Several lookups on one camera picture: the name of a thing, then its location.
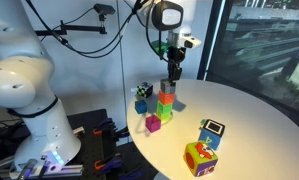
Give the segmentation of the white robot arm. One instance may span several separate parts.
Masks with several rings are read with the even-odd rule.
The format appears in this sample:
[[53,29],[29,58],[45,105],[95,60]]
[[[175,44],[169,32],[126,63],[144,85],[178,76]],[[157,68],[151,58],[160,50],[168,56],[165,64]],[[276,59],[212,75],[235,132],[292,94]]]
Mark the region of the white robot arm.
[[[191,35],[197,0],[137,0],[132,12],[147,29],[168,33],[168,78],[163,89],[175,90],[184,50],[200,41]],[[0,107],[22,118],[30,131],[16,150],[14,177],[62,171],[81,142],[67,120],[61,100],[50,88],[53,59],[33,30],[21,0],[0,0]]]

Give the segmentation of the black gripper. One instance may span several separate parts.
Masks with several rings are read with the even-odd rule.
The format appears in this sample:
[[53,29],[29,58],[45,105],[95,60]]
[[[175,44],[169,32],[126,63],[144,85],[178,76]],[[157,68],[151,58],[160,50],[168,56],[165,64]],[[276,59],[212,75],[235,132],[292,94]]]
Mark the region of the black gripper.
[[168,80],[170,83],[173,83],[173,80],[179,80],[182,74],[182,68],[177,67],[174,69],[173,65],[179,65],[185,59],[185,48],[178,48],[170,46],[167,49],[167,58],[168,58]]

